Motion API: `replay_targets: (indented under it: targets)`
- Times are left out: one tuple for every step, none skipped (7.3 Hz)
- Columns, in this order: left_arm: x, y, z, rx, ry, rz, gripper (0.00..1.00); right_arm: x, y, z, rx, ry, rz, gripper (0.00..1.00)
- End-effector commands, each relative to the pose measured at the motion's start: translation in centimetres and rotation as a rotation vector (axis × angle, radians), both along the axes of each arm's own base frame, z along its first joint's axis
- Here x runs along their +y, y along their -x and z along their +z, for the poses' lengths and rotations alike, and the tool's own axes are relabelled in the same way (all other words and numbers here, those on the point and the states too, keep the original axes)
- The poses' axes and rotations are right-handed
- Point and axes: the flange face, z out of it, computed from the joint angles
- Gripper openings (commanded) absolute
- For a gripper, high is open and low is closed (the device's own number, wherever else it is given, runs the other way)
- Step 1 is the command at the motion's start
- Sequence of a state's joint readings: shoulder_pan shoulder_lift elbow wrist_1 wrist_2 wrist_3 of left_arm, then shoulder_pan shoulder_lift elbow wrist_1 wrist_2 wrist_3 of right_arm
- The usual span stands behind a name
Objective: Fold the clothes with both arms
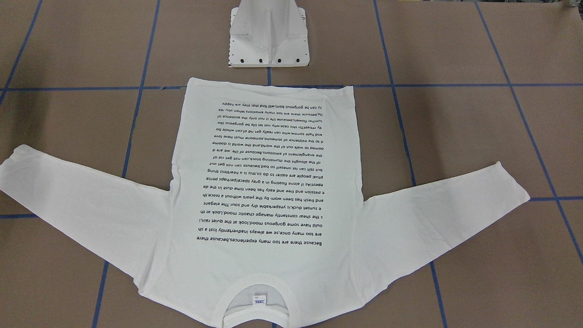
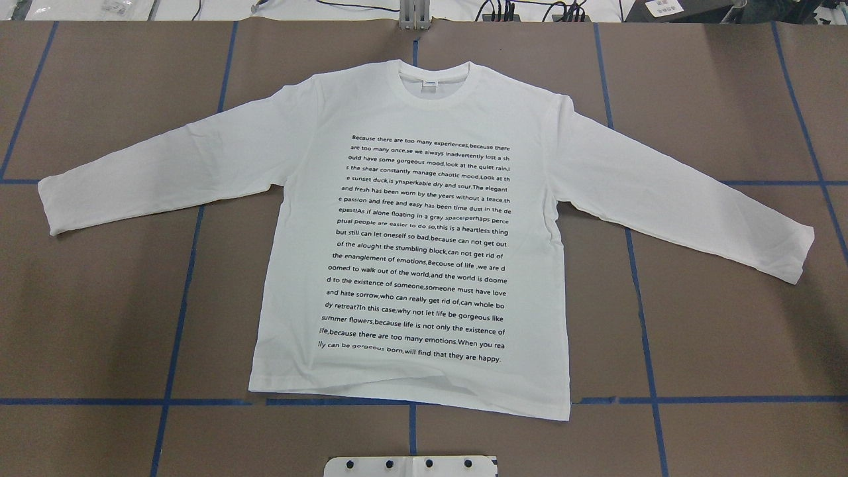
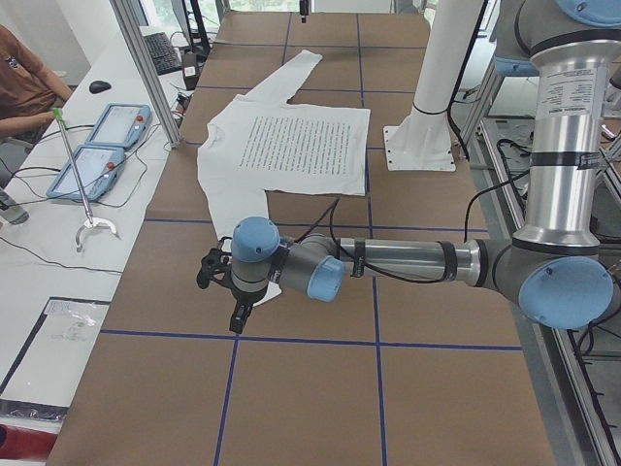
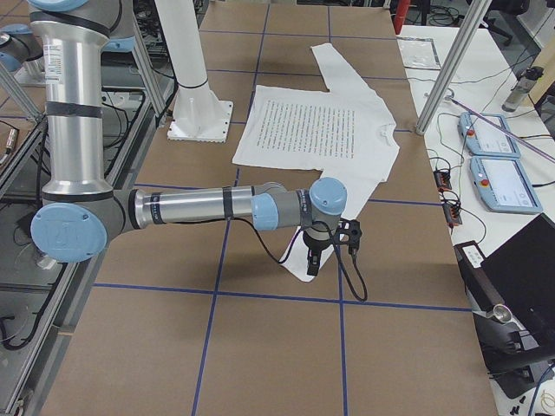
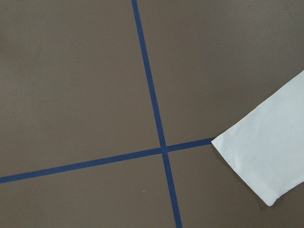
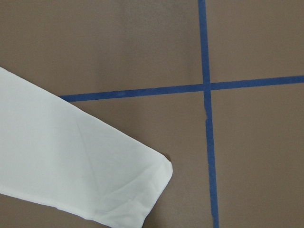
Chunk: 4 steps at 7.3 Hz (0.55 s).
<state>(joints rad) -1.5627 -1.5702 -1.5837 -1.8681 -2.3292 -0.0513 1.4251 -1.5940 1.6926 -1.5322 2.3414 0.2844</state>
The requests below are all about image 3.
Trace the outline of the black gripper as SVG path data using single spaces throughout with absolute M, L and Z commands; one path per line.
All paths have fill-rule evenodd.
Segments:
M 308 16 L 302 16 L 302 15 L 308 15 L 309 13 L 310 13 L 310 1 L 300 0 L 299 1 L 299 14 L 300 14 L 302 23 L 307 23 L 307 20 L 308 20 Z
M 232 295 L 236 299 L 236 306 L 229 323 L 229 330 L 231 332 L 244 332 L 246 322 L 251 315 L 253 306 L 266 296 L 267 291 L 267 286 L 257 291 L 244 291 L 236 286 L 232 288 Z

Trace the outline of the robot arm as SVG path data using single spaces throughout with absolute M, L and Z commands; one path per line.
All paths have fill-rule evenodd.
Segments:
M 590 215 L 605 89 L 620 53 L 616 1 L 505 1 L 494 64 L 504 77 L 539 80 L 523 225 L 508 241 L 398 242 L 312 235 L 293 240 L 255 216 L 235 228 L 224 259 L 244 330 L 270 283 L 333 300 L 345 276 L 407 283 L 462 281 L 502 294 L 530 319 L 574 329 L 601 316 L 613 281 L 599 262 Z

